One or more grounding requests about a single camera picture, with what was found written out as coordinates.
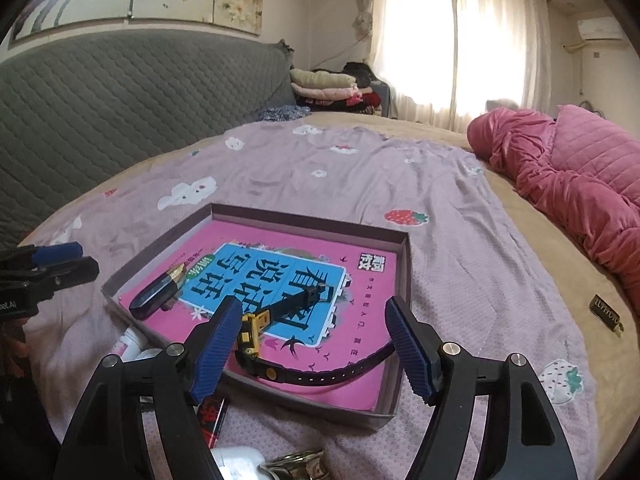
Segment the white wall air conditioner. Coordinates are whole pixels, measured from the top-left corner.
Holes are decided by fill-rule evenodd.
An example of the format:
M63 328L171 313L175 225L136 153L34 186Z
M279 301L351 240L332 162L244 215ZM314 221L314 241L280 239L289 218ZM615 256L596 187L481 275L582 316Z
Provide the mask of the white wall air conditioner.
M620 24L612 16L578 20L577 27L584 41L624 41L626 38Z

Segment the black gold lipstick tube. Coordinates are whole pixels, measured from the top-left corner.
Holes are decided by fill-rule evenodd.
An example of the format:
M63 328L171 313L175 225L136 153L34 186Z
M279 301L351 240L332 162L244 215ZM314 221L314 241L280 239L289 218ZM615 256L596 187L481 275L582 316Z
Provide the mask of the black gold lipstick tube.
M178 263L144 286L128 307L132 317L144 321L157 310L166 310L168 302L180 292L186 272L186 264Z

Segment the pink quilted duvet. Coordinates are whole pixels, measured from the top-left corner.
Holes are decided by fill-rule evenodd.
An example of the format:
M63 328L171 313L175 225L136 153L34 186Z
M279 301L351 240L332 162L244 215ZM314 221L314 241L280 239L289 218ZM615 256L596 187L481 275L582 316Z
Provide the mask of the pink quilted duvet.
M576 105L556 117L498 107L473 119L477 157L567 232L639 304L639 142Z

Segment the grey quilted headboard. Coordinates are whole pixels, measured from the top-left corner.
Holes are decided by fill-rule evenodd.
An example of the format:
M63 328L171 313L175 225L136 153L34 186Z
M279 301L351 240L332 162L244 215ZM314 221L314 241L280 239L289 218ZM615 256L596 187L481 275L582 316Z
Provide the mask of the grey quilted headboard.
M294 101L294 52L192 30L61 39L1 65L1 245L145 159Z

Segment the purple patterned bedsheet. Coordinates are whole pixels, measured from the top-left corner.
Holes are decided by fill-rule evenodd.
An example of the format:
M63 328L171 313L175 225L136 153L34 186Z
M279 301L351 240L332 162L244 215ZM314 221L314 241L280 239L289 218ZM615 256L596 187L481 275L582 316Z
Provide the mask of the purple patterned bedsheet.
M38 245L77 240L100 263L98 279L41 304L26 327L32 366L55 437L62 441L99 360L125 331L101 286L138 252L209 203L394 229L411 244L411 307L441 337L503 360L523 352L536 373L577 365L583 386L555 404L579 479L594 479L599 431L584 337L552 277L461 148L381 136L363 127L255 122L148 160L74 200L44 222ZM426 214L420 226L385 215ZM277 456L321 446L339 479L403 479L430 410L404 377L397 415L367 434L256 396L231 400L222 445Z

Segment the white earbuds case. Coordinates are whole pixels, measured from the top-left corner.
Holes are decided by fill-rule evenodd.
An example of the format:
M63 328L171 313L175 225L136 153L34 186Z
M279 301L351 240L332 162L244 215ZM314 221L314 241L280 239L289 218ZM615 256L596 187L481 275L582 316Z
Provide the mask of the white earbuds case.
M257 448L213 448L212 455L224 480L272 480L272 475L262 469L265 457Z

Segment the black and yellow wristwatch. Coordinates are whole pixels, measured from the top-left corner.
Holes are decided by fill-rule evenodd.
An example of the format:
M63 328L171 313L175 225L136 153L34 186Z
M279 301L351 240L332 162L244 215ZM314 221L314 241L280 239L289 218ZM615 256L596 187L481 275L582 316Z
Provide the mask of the black and yellow wristwatch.
M298 292L286 292L269 306L242 315L236 337L235 361L243 372L256 379L299 387L329 387L351 382L374 370L395 352L388 342L381 348L342 367L317 370L314 363L306 370L290 367L266 356L264 349L279 346L288 349L294 360L300 359L303 348L314 350L329 359L329 352L321 349L323 338L334 329L335 300L348 281L334 287L326 282L298 283Z

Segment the red and black packet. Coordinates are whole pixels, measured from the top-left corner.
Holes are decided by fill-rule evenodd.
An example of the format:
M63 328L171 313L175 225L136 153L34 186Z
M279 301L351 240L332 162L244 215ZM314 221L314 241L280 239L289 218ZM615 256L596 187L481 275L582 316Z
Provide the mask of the red and black packet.
M227 410L228 400L219 393L206 396L198 406L196 417L208 448L215 447Z

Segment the small black labelled box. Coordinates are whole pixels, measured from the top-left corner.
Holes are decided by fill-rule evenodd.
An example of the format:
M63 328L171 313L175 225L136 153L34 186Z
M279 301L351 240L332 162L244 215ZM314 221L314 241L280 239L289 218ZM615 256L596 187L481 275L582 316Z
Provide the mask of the small black labelled box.
M605 324L614 334L620 336L624 332L624 326L620 315L599 295L594 295L589 304L589 310Z

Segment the pink and blue book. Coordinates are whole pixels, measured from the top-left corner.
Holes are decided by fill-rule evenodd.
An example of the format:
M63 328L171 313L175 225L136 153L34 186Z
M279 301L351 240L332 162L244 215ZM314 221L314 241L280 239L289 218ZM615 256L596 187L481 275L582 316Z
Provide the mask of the pink and blue book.
M384 304L396 290L398 263L390 250L213 220L122 286L119 307L127 310L145 285L183 262L188 272L176 302L140 323L163 342L185 340L196 324L214 314L224 297L240 300L247 313L273 304L286 292L295 294L298 283L322 281L336 287L343 280L348 284L335 300L334 329L321 341L329 359L303 348L296 361L279 346L266 347L265 355L299 370L311 363L317 370L330 370L363 358L390 340Z

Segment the white sheer curtains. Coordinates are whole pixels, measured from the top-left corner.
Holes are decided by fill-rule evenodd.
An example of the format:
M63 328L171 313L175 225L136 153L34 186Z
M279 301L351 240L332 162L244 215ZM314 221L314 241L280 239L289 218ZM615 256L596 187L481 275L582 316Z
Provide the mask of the white sheer curtains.
M368 62L392 114L465 132L490 102L551 101L548 0L364 0Z

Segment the small white pill bottle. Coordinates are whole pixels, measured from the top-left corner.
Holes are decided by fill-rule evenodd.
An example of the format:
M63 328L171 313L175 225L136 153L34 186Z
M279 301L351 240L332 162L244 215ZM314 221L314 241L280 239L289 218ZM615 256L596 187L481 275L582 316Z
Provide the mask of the small white pill bottle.
M129 326L119 336L110 353L119 356L124 362L134 361L146 348L148 338L134 326Z

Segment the stack of folded clothes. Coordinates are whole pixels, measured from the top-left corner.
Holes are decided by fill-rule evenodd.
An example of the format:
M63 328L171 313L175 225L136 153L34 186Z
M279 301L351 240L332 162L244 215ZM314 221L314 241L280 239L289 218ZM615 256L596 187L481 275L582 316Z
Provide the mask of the stack of folded clothes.
M348 62L339 72L290 69L298 106L312 112L390 117L390 87L364 63Z

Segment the white bottle cap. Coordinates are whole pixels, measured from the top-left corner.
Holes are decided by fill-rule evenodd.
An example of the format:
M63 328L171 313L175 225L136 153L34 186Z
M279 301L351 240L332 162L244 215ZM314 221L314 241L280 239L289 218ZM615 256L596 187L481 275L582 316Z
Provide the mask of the white bottle cap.
M153 359L156 356L158 356L160 354L160 352L162 352L162 349L160 349L160 348L149 348L149 349L143 350L134 359L136 361L142 361L142 360L146 360L146 359Z

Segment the shallow grey cardboard box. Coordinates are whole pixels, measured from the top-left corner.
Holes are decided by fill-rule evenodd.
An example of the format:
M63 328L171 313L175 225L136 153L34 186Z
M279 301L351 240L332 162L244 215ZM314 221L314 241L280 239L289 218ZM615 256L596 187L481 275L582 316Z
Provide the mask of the shallow grey cardboard box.
M367 248L390 250L398 257L396 290L393 296L408 298L410 295L410 244L406 233L283 212L210 204L157 237L105 282L102 292L111 307L124 318L129 318L129 309L122 310L117 302L122 286L136 278L145 266L165 255L168 249L176 246L183 237L213 220L317 237L320 240L362 243ZM173 342L163 342L155 338L141 327L140 323L141 321L138 323L138 329L156 344ZM222 382L227 389L242 390L271 404L292 408L339 424L375 430L386 425L397 412L401 372L396 356L390 356L374 370L351 382L309 388L256 379L244 373L235 359L230 359L224 367Z

